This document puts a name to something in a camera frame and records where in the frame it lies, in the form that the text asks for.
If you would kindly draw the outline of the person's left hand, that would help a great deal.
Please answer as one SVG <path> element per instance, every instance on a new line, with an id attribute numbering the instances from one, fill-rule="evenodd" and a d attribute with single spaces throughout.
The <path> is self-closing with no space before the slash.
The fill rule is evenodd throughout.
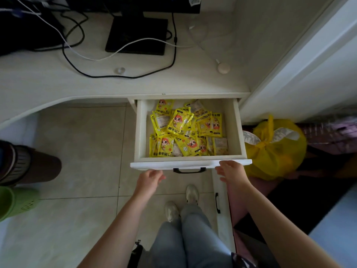
<path id="1" fill-rule="evenodd" d="M 141 201 L 148 201 L 156 192 L 157 188 L 149 186 L 148 171 L 142 172 L 137 180 L 136 188 L 133 197 Z"/>

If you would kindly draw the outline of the person's right hand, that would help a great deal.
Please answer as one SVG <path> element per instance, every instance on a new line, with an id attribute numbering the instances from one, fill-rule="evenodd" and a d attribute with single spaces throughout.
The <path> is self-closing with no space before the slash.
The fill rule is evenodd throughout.
<path id="1" fill-rule="evenodd" d="M 233 160 L 219 161 L 219 166 L 224 169 L 227 184 L 234 185 L 235 187 L 241 187 L 251 184 L 249 181 L 244 166 Z"/>

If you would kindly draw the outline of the person's right forearm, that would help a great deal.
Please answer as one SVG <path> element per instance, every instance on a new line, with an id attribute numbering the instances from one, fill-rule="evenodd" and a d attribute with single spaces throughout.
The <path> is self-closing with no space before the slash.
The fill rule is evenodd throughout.
<path id="1" fill-rule="evenodd" d="M 231 184 L 281 268 L 341 268 L 249 181 Z"/>

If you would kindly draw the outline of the person's left forearm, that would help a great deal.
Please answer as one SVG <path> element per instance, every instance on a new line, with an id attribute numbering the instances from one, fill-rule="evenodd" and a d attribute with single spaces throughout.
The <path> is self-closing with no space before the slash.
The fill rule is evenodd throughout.
<path id="1" fill-rule="evenodd" d="M 77 268 L 127 268 L 152 193 L 135 192 Z"/>

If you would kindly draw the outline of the person's right white shoe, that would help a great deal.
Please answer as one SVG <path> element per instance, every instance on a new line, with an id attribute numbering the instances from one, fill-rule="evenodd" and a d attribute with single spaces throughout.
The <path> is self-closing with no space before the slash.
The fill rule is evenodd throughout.
<path id="1" fill-rule="evenodd" d="M 191 205 L 198 205 L 199 203 L 199 192 L 193 184 L 189 184 L 186 188 L 186 202 Z"/>

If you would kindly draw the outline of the person's white shoe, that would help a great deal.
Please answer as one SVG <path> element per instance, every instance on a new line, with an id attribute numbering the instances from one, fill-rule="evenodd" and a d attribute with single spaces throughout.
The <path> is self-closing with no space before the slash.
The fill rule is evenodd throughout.
<path id="1" fill-rule="evenodd" d="M 165 214 L 168 222 L 173 222 L 180 218 L 180 212 L 176 204 L 172 201 L 167 202 L 164 206 Z"/>
<path id="2" fill-rule="evenodd" d="M 198 205 L 199 203 L 199 192 L 193 184 L 189 184 L 186 188 L 186 202 L 191 205 Z"/>

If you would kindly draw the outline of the person's left white shoe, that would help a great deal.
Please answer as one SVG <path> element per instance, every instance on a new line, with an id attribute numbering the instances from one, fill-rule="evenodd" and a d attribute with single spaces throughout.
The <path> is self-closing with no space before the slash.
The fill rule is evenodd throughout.
<path id="1" fill-rule="evenodd" d="M 172 201 L 167 202 L 164 206 L 165 214 L 168 222 L 173 222 L 180 218 L 180 212 L 176 204 Z"/>

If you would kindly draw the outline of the white cabinet front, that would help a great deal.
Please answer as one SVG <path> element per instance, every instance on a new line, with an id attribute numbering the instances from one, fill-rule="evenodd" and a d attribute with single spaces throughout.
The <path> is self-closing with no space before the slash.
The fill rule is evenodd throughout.
<path id="1" fill-rule="evenodd" d="M 231 221 L 229 197 L 227 185 L 223 183 L 215 169 L 212 169 L 212 181 L 214 194 L 219 193 L 221 214 L 216 213 L 218 236 L 222 242 L 232 251 L 236 252 L 234 232 Z"/>

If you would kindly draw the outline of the white wooden drawer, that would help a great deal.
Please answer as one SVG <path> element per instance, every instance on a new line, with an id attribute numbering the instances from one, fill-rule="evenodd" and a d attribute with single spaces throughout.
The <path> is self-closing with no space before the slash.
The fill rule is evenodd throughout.
<path id="1" fill-rule="evenodd" d="M 233 160 L 242 165 L 252 163 L 247 158 L 243 130 L 237 98 L 200 98 L 209 111 L 223 114 L 223 135 L 227 138 L 228 155 L 203 157 L 149 157 L 149 135 L 154 132 L 149 114 L 155 110 L 159 99 L 137 100 L 136 135 L 134 161 L 130 167 L 137 170 L 175 170 L 187 173 L 188 170 L 205 171 L 219 166 L 221 160 Z"/>

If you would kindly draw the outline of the pile of yellow snack packets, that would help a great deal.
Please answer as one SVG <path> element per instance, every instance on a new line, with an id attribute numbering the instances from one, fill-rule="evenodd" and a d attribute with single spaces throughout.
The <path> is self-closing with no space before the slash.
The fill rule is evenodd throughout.
<path id="1" fill-rule="evenodd" d="M 224 115 L 194 99 L 174 106 L 160 99 L 149 112 L 149 157 L 201 157 L 229 154 Z"/>

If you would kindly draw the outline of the yellow plastic bag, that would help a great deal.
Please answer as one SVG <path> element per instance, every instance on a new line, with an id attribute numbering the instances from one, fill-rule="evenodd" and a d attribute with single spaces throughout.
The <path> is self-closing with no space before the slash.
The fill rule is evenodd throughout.
<path id="1" fill-rule="evenodd" d="M 276 143 L 266 143 L 271 140 L 274 130 L 284 127 L 300 134 L 297 141 L 282 139 Z M 289 119 L 274 119 L 272 115 L 267 121 L 260 122 L 251 132 L 261 139 L 258 145 L 245 143 L 248 159 L 252 164 L 244 166 L 249 177 L 256 177 L 266 181 L 283 178 L 297 170 L 303 162 L 307 140 L 301 129 Z"/>

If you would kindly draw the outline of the person's legs in jeans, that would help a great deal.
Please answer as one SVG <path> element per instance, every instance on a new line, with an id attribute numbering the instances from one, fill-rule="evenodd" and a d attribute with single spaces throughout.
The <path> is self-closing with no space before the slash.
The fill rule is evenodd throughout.
<path id="1" fill-rule="evenodd" d="M 149 250 L 153 268 L 233 268 L 231 251 L 212 230 L 197 202 L 164 222 Z"/>

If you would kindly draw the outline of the white paper receipt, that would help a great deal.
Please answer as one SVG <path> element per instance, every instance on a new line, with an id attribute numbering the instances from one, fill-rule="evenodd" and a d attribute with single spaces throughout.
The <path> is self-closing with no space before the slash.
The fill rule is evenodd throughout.
<path id="1" fill-rule="evenodd" d="M 258 136 L 248 131 L 243 131 L 243 138 L 244 138 L 244 142 L 250 145 L 258 145 L 259 143 L 262 142 Z M 264 140 L 264 142 L 269 144 L 276 143 L 284 138 L 297 141 L 300 138 L 300 134 L 297 131 L 280 127 L 274 130 L 271 140 Z"/>

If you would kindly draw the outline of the pink storage rack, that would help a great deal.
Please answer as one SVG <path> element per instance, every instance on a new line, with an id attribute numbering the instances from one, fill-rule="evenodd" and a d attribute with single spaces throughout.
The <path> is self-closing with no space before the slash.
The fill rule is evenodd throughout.
<path id="1" fill-rule="evenodd" d="M 309 145 L 357 153 L 357 114 L 332 114 L 297 123 Z"/>

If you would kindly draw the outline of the brown cylindrical bin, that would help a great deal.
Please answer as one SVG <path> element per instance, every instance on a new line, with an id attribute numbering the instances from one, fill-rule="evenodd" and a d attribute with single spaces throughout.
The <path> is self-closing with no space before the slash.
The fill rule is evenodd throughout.
<path id="1" fill-rule="evenodd" d="M 0 186 L 51 181 L 61 168 L 62 163 L 55 156 L 0 140 Z"/>

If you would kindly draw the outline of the light blue bed sheet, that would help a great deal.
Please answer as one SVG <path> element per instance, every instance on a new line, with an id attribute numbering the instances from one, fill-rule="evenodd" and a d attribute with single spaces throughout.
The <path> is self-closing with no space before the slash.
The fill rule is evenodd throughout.
<path id="1" fill-rule="evenodd" d="M 310 232 L 341 267 L 357 268 L 357 183 Z"/>

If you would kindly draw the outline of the black monitor stand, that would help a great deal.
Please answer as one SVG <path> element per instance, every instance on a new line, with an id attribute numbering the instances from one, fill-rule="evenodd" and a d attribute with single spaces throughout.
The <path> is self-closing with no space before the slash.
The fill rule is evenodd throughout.
<path id="1" fill-rule="evenodd" d="M 114 16 L 105 51 L 163 56 L 167 27 L 167 19 Z"/>

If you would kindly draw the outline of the green plastic basket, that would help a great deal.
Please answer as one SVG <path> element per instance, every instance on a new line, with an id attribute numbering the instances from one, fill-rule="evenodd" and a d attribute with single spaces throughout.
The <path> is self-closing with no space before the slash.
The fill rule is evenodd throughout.
<path id="1" fill-rule="evenodd" d="M 0 222 L 32 210 L 40 201 L 40 193 L 33 188 L 0 186 Z"/>

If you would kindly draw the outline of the black monitor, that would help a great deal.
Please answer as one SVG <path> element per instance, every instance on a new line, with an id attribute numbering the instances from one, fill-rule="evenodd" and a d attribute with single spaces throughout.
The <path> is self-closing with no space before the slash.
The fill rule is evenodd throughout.
<path id="1" fill-rule="evenodd" d="M 142 12 L 174 12 L 198 14 L 201 4 L 191 5 L 190 0 L 65 0 L 73 10 L 83 12 L 121 12 L 138 9 Z"/>

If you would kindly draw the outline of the black bag on desk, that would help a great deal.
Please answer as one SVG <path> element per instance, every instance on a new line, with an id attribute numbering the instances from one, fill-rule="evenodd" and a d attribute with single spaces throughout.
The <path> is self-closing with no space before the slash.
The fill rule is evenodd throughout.
<path id="1" fill-rule="evenodd" d="M 52 48 L 63 43 L 64 27 L 47 9 L 37 15 L 24 13 L 24 9 L 0 9 L 0 56 L 20 50 Z"/>

